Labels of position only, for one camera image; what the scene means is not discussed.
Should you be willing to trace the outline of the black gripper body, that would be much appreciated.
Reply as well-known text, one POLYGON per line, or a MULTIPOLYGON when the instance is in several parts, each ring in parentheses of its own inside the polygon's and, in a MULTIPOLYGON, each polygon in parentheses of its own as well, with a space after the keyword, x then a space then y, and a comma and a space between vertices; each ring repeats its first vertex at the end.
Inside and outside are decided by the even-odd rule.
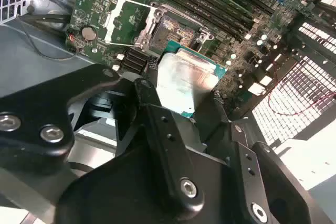
POLYGON ((234 223, 228 166, 186 148, 149 81, 134 91, 126 150, 68 187, 57 223, 234 223))

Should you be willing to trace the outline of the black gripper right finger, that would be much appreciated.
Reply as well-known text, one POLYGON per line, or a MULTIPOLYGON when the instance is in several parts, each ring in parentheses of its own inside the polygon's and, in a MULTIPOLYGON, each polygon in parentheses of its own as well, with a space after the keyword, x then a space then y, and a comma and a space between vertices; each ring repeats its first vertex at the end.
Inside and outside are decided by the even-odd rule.
POLYGON ((244 129, 228 120, 214 93, 194 120, 204 160, 195 165, 214 223, 312 223, 311 197, 273 150, 248 144, 244 129))

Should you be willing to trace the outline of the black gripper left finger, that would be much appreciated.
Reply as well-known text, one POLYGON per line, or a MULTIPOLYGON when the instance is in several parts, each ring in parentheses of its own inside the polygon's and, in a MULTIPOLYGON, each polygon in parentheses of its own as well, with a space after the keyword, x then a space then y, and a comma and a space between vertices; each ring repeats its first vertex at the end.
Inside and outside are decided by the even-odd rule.
POLYGON ((130 81, 94 64, 2 97, 2 195, 39 218, 56 218, 60 198, 83 176, 72 174, 68 157, 75 131, 90 121, 89 102, 101 94, 111 99, 117 157, 126 150, 123 140, 136 118, 138 79, 144 78, 130 81))

